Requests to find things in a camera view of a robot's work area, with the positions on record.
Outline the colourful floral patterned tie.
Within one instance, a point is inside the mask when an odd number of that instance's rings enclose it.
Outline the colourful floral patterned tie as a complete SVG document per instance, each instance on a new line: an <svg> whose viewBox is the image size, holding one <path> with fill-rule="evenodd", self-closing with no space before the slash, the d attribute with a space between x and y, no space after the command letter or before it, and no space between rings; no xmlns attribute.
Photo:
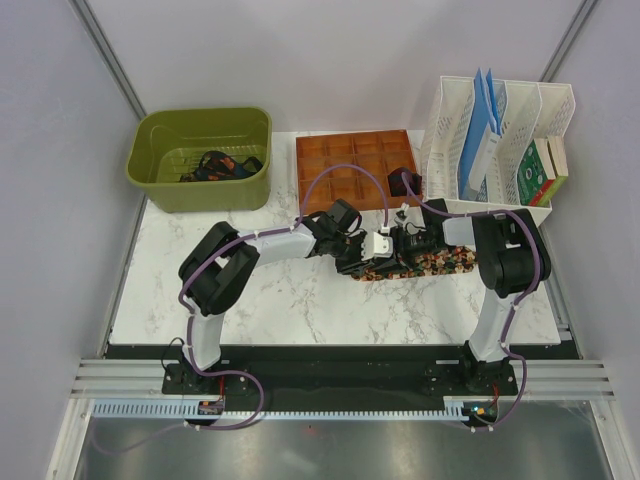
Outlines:
<svg viewBox="0 0 640 480"><path fill-rule="evenodd" d="M388 278L351 278L356 281L374 282L463 274L471 272L476 264L476 254L469 248L464 246L446 247L436 253L417 257L413 267L400 264L400 271Z"/></svg>

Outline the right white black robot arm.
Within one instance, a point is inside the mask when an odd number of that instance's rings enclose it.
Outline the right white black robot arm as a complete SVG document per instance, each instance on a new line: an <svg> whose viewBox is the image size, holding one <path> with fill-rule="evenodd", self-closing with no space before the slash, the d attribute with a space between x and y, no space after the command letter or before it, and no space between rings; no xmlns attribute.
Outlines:
<svg viewBox="0 0 640 480"><path fill-rule="evenodd" d="M546 247L526 209L455 217L434 200L421 208L422 226L409 221L407 209L396 213L393 230L403 275L479 271L484 301L457 377L465 391L481 393L510 375L510 330L524 297L550 275Z"/></svg>

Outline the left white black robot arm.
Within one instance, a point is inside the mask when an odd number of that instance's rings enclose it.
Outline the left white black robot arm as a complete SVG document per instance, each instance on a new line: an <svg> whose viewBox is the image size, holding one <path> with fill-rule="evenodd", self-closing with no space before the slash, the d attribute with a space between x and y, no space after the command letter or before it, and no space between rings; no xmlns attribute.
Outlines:
<svg viewBox="0 0 640 480"><path fill-rule="evenodd" d="M179 268L179 302L190 314L183 355L185 382L208 393L219 382L225 314L240 299L254 271L279 261L330 256L342 275L385 264L397 252L398 228L386 218L376 231L361 228L362 215L339 199L326 211L301 216L291 226L239 231L215 224Z"/></svg>

